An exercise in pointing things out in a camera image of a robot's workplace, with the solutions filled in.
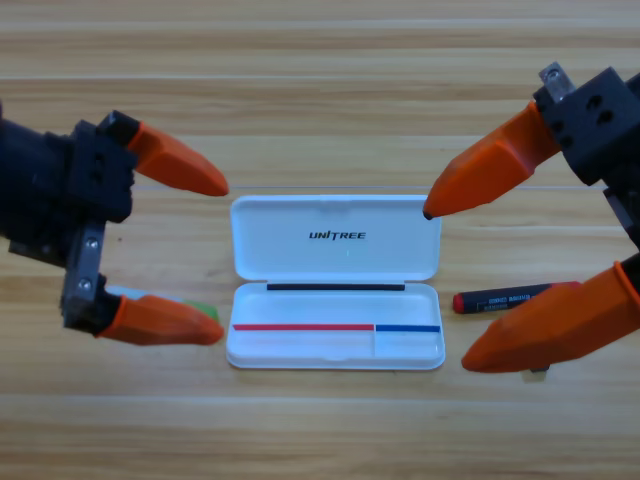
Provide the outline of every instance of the black stripe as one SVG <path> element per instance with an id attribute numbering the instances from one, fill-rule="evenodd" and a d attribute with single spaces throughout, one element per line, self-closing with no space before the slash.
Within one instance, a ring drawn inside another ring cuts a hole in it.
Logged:
<path id="1" fill-rule="evenodd" d="M 268 283 L 267 290 L 386 290 L 401 292 L 403 284 L 384 283 Z"/>

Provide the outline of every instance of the orange fingertip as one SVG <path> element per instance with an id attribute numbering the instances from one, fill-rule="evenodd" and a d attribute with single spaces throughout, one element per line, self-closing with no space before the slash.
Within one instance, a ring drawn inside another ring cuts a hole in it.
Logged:
<path id="1" fill-rule="evenodd" d="M 121 297 L 118 312 L 98 337 L 134 345 L 212 345 L 223 328 L 201 310 L 154 295 Z"/>
<path id="2" fill-rule="evenodd" d="M 511 120 L 454 158 L 423 207 L 426 218 L 490 203 L 533 175 L 560 151 L 531 101 Z"/>
<path id="3" fill-rule="evenodd" d="M 581 358 L 640 328 L 640 296 L 619 263 L 583 284 L 556 285 L 493 322 L 462 359 L 483 373 Z"/>
<path id="4" fill-rule="evenodd" d="M 204 156 L 176 138 L 142 122 L 128 145 L 138 156 L 136 170 L 164 185 L 209 196 L 225 196 L 224 175 Z"/>

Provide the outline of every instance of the blue stripe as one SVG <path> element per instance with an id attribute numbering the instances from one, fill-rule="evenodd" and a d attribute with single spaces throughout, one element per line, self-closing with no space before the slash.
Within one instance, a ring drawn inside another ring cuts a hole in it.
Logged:
<path id="1" fill-rule="evenodd" d="M 439 333 L 437 325 L 376 325 L 376 332 L 431 332 Z"/>

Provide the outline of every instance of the green object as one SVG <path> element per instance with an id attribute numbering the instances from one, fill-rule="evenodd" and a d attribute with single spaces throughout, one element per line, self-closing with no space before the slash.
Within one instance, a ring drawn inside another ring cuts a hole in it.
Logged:
<path id="1" fill-rule="evenodd" d="M 216 322 L 218 322 L 220 320 L 220 317 L 218 317 L 218 309 L 216 307 L 214 307 L 213 305 L 207 305 L 206 303 L 190 302 L 190 301 L 184 301 L 184 303 L 186 303 L 187 305 L 191 305 L 192 307 L 197 308 L 201 312 L 206 313 L 211 318 L 213 318 Z"/>

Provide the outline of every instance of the wood grain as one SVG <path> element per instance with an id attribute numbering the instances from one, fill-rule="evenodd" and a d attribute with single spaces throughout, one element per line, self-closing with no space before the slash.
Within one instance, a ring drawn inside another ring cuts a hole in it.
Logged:
<path id="1" fill-rule="evenodd" d="M 426 194 L 448 161 L 523 108 L 553 60 L 582 83 L 640 63 L 630 0 L 0 1 L 7 118 L 69 132 L 120 109 L 228 176 L 226 198 L 138 177 L 109 225 L 110 283 L 219 306 L 229 206 L 246 194 Z M 2 243 L 6 251 L 6 242 Z M 213 347 L 137 348 L 64 330 L 63 272 L 0 255 L 0 478 L 612 479 L 640 475 L 640 337 L 544 381 L 466 372 L 496 315 L 457 291 L 585 280 L 634 247 L 600 186 L 557 156 L 443 221 L 447 360 L 437 371 L 243 371 Z"/>

